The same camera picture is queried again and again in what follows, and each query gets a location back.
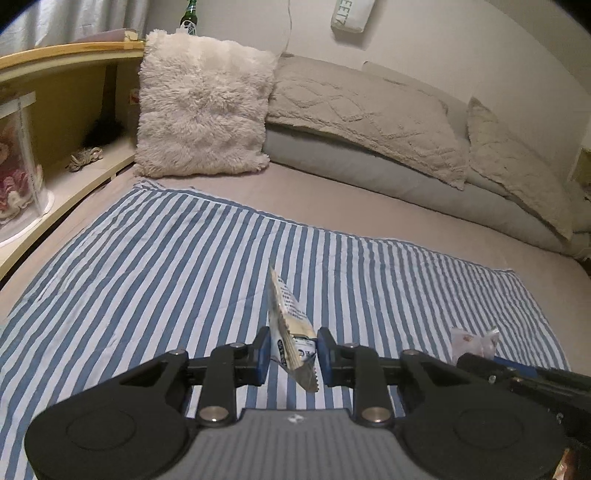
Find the white small snack sachet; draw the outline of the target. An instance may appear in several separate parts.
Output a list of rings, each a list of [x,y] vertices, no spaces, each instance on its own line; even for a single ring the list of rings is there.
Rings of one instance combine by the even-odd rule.
[[[269,269],[267,322],[273,361],[307,392],[318,392],[317,333],[287,284]]]

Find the small clear candy packet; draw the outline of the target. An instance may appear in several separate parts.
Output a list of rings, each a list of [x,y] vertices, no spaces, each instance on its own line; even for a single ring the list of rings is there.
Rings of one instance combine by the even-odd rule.
[[[500,341],[500,331],[493,328],[484,336],[479,336],[458,328],[451,329],[452,363],[457,364],[464,354],[473,354],[493,360]]]

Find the blue striped cloth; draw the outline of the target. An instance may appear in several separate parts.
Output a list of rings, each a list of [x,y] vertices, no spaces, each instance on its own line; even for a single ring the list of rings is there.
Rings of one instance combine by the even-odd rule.
[[[201,356],[267,321],[276,271],[315,327],[384,356],[451,358],[451,332],[498,330],[498,353],[564,368],[541,308],[510,270],[398,240],[283,219],[144,181],[39,271],[1,333],[1,475],[29,479],[36,414],[168,350]]]

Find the grey folded duvet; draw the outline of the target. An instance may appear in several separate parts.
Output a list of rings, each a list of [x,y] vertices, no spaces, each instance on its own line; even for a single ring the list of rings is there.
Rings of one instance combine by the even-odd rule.
[[[527,244],[574,258],[590,253],[590,204],[581,188],[562,180],[573,213],[573,236],[563,239],[502,186],[481,176],[470,164],[468,102],[383,67],[367,64],[363,73],[405,84],[440,99],[469,160],[463,190],[344,140],[270,124],[264,151],[273,162],[466,220]]]

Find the right wooden shelf unit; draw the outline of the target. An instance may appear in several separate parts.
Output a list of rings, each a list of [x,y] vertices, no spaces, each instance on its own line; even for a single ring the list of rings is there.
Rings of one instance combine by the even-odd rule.
[[[570,173],[569,180],[577,183],[583,190],[590,191],[591,186],[591,151],[582,147]]]

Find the beige quilted pillow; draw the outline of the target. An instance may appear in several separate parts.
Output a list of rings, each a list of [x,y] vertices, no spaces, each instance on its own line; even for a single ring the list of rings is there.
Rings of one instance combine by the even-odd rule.
[[[447,106],[411,86],[307,57],[283,56],[266,120],[344,140],[465,188],[469,160]]]

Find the clear box with doll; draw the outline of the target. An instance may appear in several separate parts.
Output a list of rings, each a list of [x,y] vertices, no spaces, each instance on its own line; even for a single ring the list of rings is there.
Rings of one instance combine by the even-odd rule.
[[[31,91],[1,104],[1,246],[30,231],[53,205],[33,153],[29,109],[35,101]]]

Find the white fluffy pillow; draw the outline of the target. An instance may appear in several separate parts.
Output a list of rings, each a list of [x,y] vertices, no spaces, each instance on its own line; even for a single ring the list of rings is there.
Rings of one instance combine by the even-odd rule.
[[[139,71],[139,175],[266,169],[266,115],[278,60],[270,51],[233,41],[150,32]]]

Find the wooden bedside shelf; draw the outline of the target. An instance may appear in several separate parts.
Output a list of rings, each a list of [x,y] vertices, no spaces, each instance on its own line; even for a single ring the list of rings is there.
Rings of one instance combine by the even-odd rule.
[[[2,57],[1,104],[35,92],[33,153],[54,196],[36,226],[1,246],[3,277],[79,201],[132,162],[143,50],[140,40],[81,42]]]

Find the green glass bottle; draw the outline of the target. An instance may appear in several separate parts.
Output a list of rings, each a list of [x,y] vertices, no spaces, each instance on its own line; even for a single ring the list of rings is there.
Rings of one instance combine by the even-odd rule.
[[[179,29],[191,36],[197,35],[197,0],[188,0],[183,16],[179,21]]]

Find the white hanging pouch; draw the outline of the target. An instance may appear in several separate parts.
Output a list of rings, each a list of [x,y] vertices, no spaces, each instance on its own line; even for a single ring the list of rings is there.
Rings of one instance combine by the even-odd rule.
[[[372,14],[375,0],[338,0],[332,12],[332,29],[363,33]]]

